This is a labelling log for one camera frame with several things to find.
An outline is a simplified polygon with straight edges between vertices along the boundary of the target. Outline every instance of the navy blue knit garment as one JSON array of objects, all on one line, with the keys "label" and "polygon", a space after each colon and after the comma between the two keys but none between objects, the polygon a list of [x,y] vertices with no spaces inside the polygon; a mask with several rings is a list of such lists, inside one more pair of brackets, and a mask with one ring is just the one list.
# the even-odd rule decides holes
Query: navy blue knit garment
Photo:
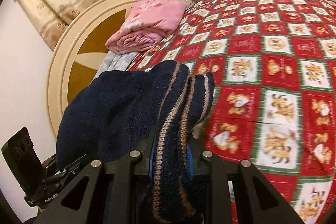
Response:
[{"label": "navy blue knit garment", "polygon": [[157,122],[175,67],[176,62],[169,60],[149,72],[106,71],[79,92],[58,130],[58,168],[63,170],[84,154],[108,162],[135,149]]}]

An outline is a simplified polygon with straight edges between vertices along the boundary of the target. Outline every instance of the black robotic device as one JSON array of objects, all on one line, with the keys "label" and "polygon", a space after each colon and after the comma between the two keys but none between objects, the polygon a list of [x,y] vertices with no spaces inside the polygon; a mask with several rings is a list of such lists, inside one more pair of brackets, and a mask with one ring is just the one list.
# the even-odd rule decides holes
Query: black robotic device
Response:
[{"label": "black robotic device", "polygon": [[[150,182],[154,130],[137,149],[119,160],[102,163],[83,155],[57,170],[55,155],[43,164],[26,127],[3,147],[2,154],[32,207],[45,208],[35,224],[136,223],[136,187]],[[288,202],[249,161],[222,160],[191,138],[193,181],[207,184],[206,224],[232,223],[228,183],[232,181],[239,224],[301,224]]]}]

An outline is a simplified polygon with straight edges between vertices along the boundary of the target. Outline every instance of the pink fabric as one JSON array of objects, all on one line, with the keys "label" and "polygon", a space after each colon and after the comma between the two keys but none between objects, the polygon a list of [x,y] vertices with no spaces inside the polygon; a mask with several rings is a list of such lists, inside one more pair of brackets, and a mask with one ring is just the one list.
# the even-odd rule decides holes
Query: pink fabric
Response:
[{"label": "pink fabric", "polygon": [[105,46],[117,54],[147,51],[174,33],[184,11],[183,0],[138,1]]}]

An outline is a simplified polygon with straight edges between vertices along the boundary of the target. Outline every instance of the gray fabric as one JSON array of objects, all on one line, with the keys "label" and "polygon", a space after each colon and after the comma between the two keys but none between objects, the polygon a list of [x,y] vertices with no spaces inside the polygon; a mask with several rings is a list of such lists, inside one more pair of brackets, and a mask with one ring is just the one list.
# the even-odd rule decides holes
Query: gray fabric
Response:
[{"label": "gray fabric", "polygon": [[109,51],[106,54],[103,62],[101,63],[96,75],[92,79],[95,80],[102,72],[108,70],[126,70],[128,66],[132,63],[134,57],[136,57],[138,52],[129,52],[126,54],[116,54]]}]

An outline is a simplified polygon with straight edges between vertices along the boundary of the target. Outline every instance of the triangular cutout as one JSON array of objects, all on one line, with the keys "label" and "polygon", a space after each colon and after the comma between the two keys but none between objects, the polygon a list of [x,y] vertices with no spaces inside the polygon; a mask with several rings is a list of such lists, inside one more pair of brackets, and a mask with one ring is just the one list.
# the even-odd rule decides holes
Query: triangular cutout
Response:
[{"label": "triangular cutout", "polygon": [[252,177],[261,210],[268,210],[278,206],[278,201],[267,189],[267,187],[257,178]]},{"label": "triangular cutout", "polygon": [[83,177],[71,190],[71,192],[62,200],[61,205],[73,210],[79,210],[88,182],[89,177]]}]

